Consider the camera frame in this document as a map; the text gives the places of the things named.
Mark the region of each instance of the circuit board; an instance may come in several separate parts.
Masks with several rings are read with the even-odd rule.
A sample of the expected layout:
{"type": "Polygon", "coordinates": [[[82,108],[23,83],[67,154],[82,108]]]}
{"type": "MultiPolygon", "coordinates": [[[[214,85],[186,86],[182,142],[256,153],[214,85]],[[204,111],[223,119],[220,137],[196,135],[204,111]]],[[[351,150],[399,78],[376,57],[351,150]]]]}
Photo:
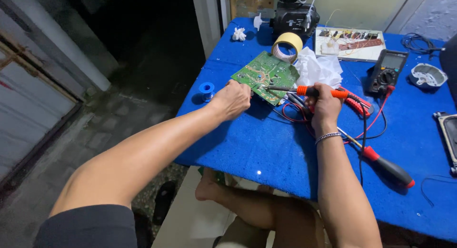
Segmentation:
{"type": "Polygon", "coordinates": [[[285,91],[265,90],[264,87],[292,87],[300,77],[295,66],[268,52],[260,53],[253,61],[232,75],[232,79],[247,84],[251,90],[272,105],[277,105],[285,91]]]}

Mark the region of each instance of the masking tape roll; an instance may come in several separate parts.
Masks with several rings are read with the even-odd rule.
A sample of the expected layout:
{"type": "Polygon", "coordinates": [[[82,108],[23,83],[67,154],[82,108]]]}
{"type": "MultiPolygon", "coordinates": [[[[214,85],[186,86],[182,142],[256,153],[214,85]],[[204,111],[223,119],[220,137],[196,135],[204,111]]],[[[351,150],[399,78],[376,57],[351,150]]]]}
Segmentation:
{"type": "Polygon", "coordinates": [[[293,64],[297,59],[298,53],[303,49],[303,41],[302,39],[294,33],[286,32],[283,33],[278,37],[275,41],[275,44],[271,47],[271,53],[282,59],[283,61],[289,62],[293,64]],[[278,44],[286,43],[291,45],[295,49],[294,55],[285,55],[283,52],[279,50],[278,44]]]}

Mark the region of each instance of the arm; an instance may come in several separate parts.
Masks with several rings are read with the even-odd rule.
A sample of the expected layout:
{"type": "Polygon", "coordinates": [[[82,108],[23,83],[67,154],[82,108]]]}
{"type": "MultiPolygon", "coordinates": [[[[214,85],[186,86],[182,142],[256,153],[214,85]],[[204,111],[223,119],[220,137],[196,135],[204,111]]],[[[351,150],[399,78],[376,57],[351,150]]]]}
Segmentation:
{"type": "MultiPolygon", "coordinates": [[[[330,94],[331,87],[316,84],[320,97],[312,120],[316,136],[338,132],[336,122],[342,101],[330,94]]],[[[352,170],[341,137],[317,145],[318,201],[328,236],[336,247],[382,247],[378,224],[367,196],[352,170]]]]}
{"type": "Polygon", "coordinates": [[[92,158],[67,181],[50,216],[96,204],[130,207],[152,178],[195,141],[250,105],[250,88],[229,81],[205,107],[135,134],[92,158]]]}

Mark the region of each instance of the table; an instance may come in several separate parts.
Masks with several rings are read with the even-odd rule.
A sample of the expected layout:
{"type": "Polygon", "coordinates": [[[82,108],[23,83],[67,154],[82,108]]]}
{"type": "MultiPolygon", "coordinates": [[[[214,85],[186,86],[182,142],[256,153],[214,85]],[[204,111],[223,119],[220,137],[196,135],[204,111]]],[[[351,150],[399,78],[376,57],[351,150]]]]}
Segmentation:
{"type": "MultiPolygon", "coordinates": [[[[270,52],[273,45],[271,33],[268,24],[262,25],[257,32],[253,27],[253,19],[234,19],[203,66],[178,116],[204,106],[198,91],[203,82],[212,82],[215,91],[218,91],[231,75],[260,52],[270,52]],[[235,27],[246,29],[245,41],[232,40],[235,27]]],[[[406,51],[400,44],[401,38],[401,35],[384,34],[386,47],[406,51]]],[[[441,47],[444,42],[434,40],[434,43],[441,47]]],[[[312,39],[305,45],[312,48],[312,39]]],[[[367,140],[367,146],[372,146],[380,155],[409,172],[416,185],[409,190],[399,190],[378,176],[367,163],[363,163],[363,188],[378,220],[455,242],[457,185],[425,181],[423,190],[435,204],[435,207],[431,207],[421,194],[421,182],[429,175],[449,176],[447,152],[432,114],[436,111],[455,114],[456,109],[447,85],[431,94],[407,82],[411,69],[421,62],[440,67],[437,57],[429,61],[428,55],[410,54],[396,89],[384,107],[388,128],[381,137],[367,140]]],[[[342,61],[340,64],[344,71],[341,74],[342,86],[375,104],[376,115],[379,107],[373,98],[363,95],[361,85],[367,76],[366,70],[374,63],[342,61]]],[[[368,124],[373,119],[374,116],[369,117],[368,124]]],[[[343,105],[338,126],[352,136],[363,131],[363,121],[347,105],[343,105]]],[[[383,127],[382,118],[379,117],[369,129],[368,136],[378,134],[383,127]]],[[[352,168],[359,176],[356,150],[346,145],[346,152],[352,168]]],[[[183,152],[176,162],[208,166],[317,200],[314,139],[304,125],[285,122],[260,99],[253,99],[249,110],[203,137],[183,152]]]]}

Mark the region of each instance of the right hand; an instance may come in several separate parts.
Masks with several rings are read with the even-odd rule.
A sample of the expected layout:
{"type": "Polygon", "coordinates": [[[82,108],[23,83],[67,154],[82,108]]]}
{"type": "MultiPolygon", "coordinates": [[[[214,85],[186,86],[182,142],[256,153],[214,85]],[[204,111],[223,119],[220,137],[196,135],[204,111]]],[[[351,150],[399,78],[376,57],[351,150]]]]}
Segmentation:
{"type": "Polygon", "coordinates": [[[314,88],[319,90],[319,98],[308,97],[305,104],[307,106],[314,105],[314,116],[311,125],[316,132],[316,136],[338,132],[336,123],[343,105],[343,99],[333,97],[330,92],[333,88],[326,84],[315,83],[314,88]]]}
{"type": "Polygon", "coordinates": [[[223,116],[223,121],[233,120],[251,106],[251,88],[235,80],[229,80],[224,88],[217,92],[208,106],[223,116]]]}

